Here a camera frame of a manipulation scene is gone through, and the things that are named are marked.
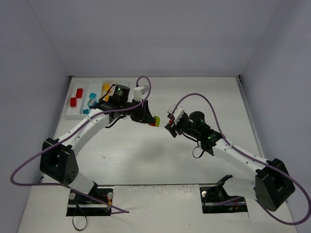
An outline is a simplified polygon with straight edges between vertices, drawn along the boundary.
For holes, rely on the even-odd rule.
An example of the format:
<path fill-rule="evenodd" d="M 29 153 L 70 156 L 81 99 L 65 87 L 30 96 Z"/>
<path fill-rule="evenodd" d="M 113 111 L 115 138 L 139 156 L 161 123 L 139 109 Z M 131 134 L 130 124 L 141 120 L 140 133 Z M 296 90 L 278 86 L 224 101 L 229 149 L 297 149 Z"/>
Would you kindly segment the small red lego brick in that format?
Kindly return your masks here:
<path fill-rule="evenodd" d="M 155 126 L 156 125 L 156 117 L 153 117 L 153 121 L 149 124 L 151 126 Z"/>

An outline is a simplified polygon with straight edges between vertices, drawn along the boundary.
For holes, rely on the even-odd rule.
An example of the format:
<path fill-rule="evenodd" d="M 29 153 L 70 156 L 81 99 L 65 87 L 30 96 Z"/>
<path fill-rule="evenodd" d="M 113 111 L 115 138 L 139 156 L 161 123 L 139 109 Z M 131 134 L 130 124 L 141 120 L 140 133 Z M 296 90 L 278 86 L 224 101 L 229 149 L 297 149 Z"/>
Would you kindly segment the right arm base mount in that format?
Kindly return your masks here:
<path fill-rule="evenodd" d="M 215 185 L 199 187 L 203 214 L 234 214 L 247 213 L 244 197 L 230 196 L 224 189 L 224 184 L 232 178 L 226 175 Z"/>

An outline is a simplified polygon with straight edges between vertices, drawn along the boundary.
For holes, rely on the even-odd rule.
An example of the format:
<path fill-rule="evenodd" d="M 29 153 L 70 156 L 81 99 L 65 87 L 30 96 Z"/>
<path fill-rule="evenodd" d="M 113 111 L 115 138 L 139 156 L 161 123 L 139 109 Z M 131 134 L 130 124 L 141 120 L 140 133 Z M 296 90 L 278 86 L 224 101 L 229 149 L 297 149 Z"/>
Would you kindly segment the blue printed round lego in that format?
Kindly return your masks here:
<path fill-rule="evenodd" d="M 92 109 L 96 103 L 97 103 L 96 99 L 91 99 L 87 102 L 87 105 L 90 109 Z"/>

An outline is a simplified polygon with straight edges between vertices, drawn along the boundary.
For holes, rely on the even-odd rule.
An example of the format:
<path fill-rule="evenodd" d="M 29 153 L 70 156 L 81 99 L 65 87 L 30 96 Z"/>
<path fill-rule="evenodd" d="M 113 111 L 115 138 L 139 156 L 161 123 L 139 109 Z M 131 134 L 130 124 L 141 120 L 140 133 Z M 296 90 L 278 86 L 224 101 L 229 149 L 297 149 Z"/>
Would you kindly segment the red long lego brick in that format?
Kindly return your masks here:
<path fill-rule="evenodd" d="M 75 97 L 76 97 L 77 99 L 81 99 L 81 98 L 83 97 L 83 92 L 84 92 L 84 90 L 83 90 L 82 88 L 78 88 L 78 89 L 76 90 L 76 95 L 75 95 Z"/>

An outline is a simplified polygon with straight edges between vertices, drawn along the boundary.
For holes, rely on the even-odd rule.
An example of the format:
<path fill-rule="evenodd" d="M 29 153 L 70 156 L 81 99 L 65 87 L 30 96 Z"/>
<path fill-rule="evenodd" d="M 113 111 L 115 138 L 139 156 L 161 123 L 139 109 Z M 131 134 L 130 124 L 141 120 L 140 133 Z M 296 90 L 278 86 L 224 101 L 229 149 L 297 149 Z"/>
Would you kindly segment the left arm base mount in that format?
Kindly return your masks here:
<path fill-rule="evenodd" d="M 113 188 L 99 187 L 97 199 L 112 204 Z M 111 216 L 112 210 L 106 204 L 77 194 L 72 190 L 69 193 L 66 216 Z"/>

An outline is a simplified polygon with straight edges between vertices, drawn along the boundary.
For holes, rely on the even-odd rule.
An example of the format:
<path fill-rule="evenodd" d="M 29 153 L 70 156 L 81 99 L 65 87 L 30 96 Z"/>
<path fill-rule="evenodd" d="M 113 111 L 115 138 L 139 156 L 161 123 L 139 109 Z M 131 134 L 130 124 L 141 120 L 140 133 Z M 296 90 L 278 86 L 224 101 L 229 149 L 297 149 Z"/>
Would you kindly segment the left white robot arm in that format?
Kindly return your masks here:
<path fill-rule="evenodd" d="M 132 101 L 128 101 L 129 92 L 129 87 L 116 84 L 114 93 L 107 100 L 101 97 L 95 101 L 90 112 L 72 130 L 57 139 L 46 139 L 42 146 L 40 171 L 67 188 L 94 196 L 98 185 L 79 171 L 76 160 L 85 144 L 122 116 L 129 116 L 138 123 L 156 123 L 148 107 L 149 86 L 136 86 Z"/>

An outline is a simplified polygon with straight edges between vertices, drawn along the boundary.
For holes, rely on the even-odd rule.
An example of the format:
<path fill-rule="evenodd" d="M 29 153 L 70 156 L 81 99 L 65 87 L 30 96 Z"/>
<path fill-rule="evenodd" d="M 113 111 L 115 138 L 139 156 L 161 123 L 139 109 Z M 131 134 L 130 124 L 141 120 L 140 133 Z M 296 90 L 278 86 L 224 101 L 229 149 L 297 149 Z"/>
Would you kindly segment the white divided sorting tray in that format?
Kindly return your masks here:
<path fill-rule="evenodd" d="M 130 83 L 126 80 L 122 79 L 116 79 L 116 78 L 77 78 L 73 79 L 70 88 L 69 93 L 66 99 L 65 109 L 63 111 L 64 115 L 68 119 L 83 119 L 85 117 L 85 114 L 83 114 L 84 109 L 91 110 L 87 102 L 89 99 L 90 93 L 96 93 L 96 101 L 98 100 L 106 93 L 103 91 L 103 84 L 108 83 L 110 84 L 109 88 L 109 94 L 105 97 L 105 100 L 108 99 L 109 96 L 112 95 L 114 88 L 111 86 L 113 84 L 122 84 L 125 86 L 129 86 Z M 81 99 L 77 99 L 77 106 L 76 107 L 70 107 L 70 98 L 75 97 L 76 90 L 78 88 L 82 88 L 84 90 L 83 97 Z"/>

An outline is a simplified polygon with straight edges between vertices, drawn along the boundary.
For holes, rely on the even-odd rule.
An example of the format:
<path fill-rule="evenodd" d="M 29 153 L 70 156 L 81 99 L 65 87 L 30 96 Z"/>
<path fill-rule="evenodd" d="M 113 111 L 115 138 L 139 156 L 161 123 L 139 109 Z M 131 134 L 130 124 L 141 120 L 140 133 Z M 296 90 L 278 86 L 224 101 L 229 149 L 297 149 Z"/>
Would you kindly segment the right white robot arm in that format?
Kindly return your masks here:
<path fill-rule="evenodd" d="M 205 123 L 202 112 L 196 111 L 190 115 L 181 112 L 177 119 L 170 122 L 173 136 L 185 134 L 194 138 L 203 151 L 230 163 L 247 175 L 243 179 L 227 176 L 228 180 L 222 187 L 229 196 L 255 199 L 265 209 L 274 212 L 294 193 L 293 182 L 282 175 L 288 171 L 281 160 L 243 156 L 225 142 L 219 132 Z"/>

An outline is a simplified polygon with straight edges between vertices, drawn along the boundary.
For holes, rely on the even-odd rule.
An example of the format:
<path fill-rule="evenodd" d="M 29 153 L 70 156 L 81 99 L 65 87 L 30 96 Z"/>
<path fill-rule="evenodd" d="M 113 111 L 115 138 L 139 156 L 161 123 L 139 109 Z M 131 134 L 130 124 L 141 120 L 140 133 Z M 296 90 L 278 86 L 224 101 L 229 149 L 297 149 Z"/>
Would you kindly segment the green sloped lego brick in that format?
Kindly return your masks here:
<path fill-rule="evenodd" d="M 154 119 L 155 119 L 155 126 L 159 127 L 159 125 L 160 125 L 160 117 L 154 116 Z"/>

